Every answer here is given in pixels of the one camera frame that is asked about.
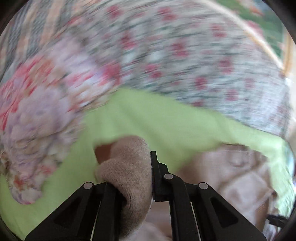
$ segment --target green cloth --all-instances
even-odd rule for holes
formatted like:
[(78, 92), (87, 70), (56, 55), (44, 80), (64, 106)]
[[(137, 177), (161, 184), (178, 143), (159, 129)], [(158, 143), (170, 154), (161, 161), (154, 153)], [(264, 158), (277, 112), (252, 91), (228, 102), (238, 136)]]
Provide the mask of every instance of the green cloth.
[(0, 212), (4, 222), (21, 239), (32, 231), (84, 182), (95, 182), (97, 165), (94, 147), (126, 135), (144, 138), (156, 150), (159, 162), (170, 172), (196, 152), (222, 143), (242, 144), (268, 157), (277, 207), (288, 215), (294, 191), (285, 159), (285, 141), (226, 118), (220, 113), (183, 105), (168, 97), (144, 91), (120, 89), (108, 104), (86, 114), (86, 128), (61, 167), (45, 182), (43, 197), (32, 205), (18, 204), (5, 177), (0, 181)]

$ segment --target triangular cutout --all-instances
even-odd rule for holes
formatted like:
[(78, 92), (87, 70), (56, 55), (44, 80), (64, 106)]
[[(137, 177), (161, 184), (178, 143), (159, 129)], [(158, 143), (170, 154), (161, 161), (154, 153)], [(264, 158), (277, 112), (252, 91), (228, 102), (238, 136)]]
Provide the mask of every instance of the triangular cutout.
[(76, 216), (81, 198), (76, 198), (63, 212), (61, 212), (55, 219), (54, 223), (64, 228), (70, 228), (71, 224)]
[(211, 198), (211, 203), (215, 209), (216, 215), (222, 228), (227, 228), (239, 221), (238, 218), (215, 197)]

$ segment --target silver pin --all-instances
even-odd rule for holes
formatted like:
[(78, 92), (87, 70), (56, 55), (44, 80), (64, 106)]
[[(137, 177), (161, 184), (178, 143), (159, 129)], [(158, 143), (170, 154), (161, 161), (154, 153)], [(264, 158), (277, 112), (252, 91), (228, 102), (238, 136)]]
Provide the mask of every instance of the silver pin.
[(164, 178), (165, 178), (166, 180), (171, 180), (171, 179), (173, 179), (173, 175), (170, 174), (170, 173), (167, 173), (167, 174), (164, 175)]
[(91, 189), (92, 186), (93, 186), (92, 183), (85, 183), (85, 184), (83, 185), (84, 189)]
[(200, 187), (200, 189), (203, 189), (203, 190), (206, 190), (209, 187), (209, 185), (206, 183), (200, 183), (198, 186)]

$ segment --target beige sock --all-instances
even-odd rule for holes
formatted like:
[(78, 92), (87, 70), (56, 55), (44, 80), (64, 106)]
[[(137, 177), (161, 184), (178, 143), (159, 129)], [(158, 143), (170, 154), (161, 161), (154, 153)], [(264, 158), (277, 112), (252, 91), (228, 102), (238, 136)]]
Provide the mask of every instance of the beige sock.
[(152, 200), (152, 171), (147, 143), (137, 136), (119, 139), (111, 146), (110, 159), (97, 168), (96, 177), (113, 184), (126, 198), (120, 236), (132, 235), (145, 220)]

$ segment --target floral fabric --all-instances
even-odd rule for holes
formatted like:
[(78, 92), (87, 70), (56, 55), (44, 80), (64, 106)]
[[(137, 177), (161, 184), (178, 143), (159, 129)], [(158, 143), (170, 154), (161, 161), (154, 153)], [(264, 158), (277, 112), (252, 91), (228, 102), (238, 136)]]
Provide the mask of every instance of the floral fabric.
[(83, 111), (115, 88), (72, 36), (62, 34), (0, 88), (0, 166), (21, 204), (34, 203), (82, 129)]
[[(68, 13), (63, 15), (68, 21), (63, 19), (62, 30), (59, 21), (52, 35), (36, 29), (22, 38), (20, 27), (24, 43), (34, 40), (22, 47), (13, 41), (17, 19), (25, 18), (27, 29), (48, 28), (44, 21), (51, 18), (42, 24), (27, 18), (38, 2), (44, 3), (35, 11), (40, 19), (42, 12), (53, 14), (55, 0), (31, 0), (6, 29), (11, 39), (2, 38), (3, 46), (15, 51), (0, 63), (7, 70), (0, 87), (1, 169), (20, 203), (41, 196), (42, 183), (78, 136), (83, 111), (105, 103), (119, 85), (210, 108), (285, 136), (289, 93), (280, 69), (206, 1), (85, 0), (76, 14), (63, 8), (60, 14)], [(36, 41), (49, 44), (40, 51)]]

